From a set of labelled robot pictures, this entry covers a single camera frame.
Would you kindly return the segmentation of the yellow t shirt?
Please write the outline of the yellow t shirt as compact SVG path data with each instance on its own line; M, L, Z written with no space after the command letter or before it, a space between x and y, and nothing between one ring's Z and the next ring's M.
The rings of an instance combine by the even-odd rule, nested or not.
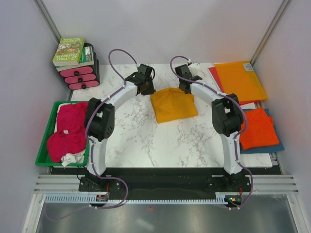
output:
M151 95L151 104L157 123L198 116L194 95L179 88L166 88Z

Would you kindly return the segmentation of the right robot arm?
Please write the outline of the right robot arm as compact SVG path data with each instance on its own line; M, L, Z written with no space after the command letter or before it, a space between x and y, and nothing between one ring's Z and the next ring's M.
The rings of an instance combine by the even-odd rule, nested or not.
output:
M223 178L223 187L234 191L240 186L240 179L235 174L241 172L239 164L239 134L243 124L243 110L235 94L218 92L212 87L199 82L198 75L192 75L190 66L181 65L172 69L179 78L179 88L186 94L199 97L212 108L212 125L220 135L224 152L224 170L229 174Z

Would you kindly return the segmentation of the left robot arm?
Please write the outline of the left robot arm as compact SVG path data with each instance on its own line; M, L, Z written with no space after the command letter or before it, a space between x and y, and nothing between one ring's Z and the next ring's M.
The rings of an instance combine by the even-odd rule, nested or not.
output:
M105 189L107 184L106 178L101 175L106 170L106 145L115 128L115 111L137 95L153 94L156 91L154 76L154 68L141 64L113 93L102 99L91 98L88 101L84 123L86 138L89 141L87 169L93 175L89 184L96 191Z

